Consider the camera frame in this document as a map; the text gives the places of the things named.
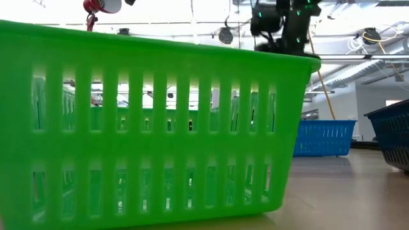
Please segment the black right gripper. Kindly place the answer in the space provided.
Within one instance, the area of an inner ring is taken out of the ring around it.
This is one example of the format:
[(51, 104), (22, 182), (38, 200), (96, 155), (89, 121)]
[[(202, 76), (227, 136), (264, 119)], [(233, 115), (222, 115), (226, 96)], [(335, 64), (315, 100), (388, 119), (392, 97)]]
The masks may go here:
[(282, 40), (277, 40), (276, 42), (266, 42), (260, 43), (254, 47), (255, 51), (258, 52), (268, 52), (275, 54), (289, 54), (286, 44)]

